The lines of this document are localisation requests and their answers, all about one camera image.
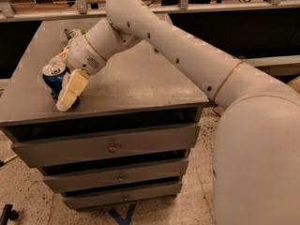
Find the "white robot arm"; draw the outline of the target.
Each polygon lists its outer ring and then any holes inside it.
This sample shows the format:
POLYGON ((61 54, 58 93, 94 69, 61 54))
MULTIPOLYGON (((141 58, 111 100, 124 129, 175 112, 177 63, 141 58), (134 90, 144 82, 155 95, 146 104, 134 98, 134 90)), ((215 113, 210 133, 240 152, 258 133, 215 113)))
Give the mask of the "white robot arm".
POLYGON ((71 70, 66 111, 116 53, 149 42, 223 108, 213 146, 216 225, 300 225, 300 95, 162 21, 142 0, 106 0, 106 18, 55 56, 71 70))

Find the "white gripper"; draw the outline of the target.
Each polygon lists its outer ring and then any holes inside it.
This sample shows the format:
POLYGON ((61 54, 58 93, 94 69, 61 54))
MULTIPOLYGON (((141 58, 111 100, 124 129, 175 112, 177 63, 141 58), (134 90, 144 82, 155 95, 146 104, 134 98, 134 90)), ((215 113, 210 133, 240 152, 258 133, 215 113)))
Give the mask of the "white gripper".
POLYGON ((56 108, 60 112, 71 108, 88 84, 89 75, 98 73, 106 66, 106 60, 92 48, 85 36, 75 37, 69 47, 53 57, 50 63, 67 63, 74 68, 71 73, 66 73, 62 81, 62 89, 56 102, 56 108))

